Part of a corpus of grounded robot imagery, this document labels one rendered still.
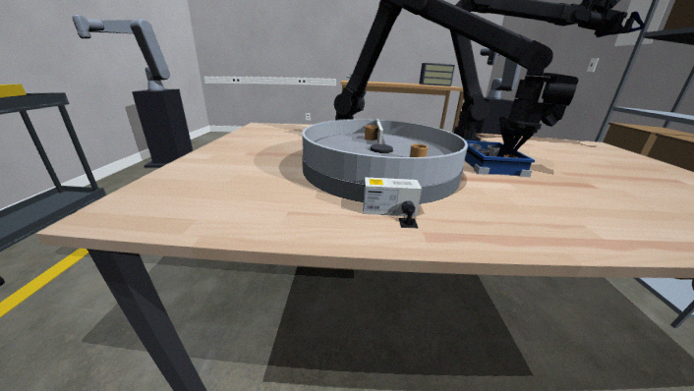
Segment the blue crate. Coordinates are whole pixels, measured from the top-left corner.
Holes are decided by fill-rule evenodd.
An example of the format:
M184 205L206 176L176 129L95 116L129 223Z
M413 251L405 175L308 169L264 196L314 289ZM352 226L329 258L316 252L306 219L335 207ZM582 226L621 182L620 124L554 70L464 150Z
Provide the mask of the blue crate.
M495 175L513 175L520 176L521 170L530 170L531 164L535 163L535 159L516 151L514 155L518 158L503 157L504 146L501 142L493 141L477 141L466 140L468 143L465 161L473 168L475 164L480 167L491 168L489 174ZM497 157L485 156L477 149L470 146L470 143L479 144L482 149L487 149L488 145L498 146L500 148Z

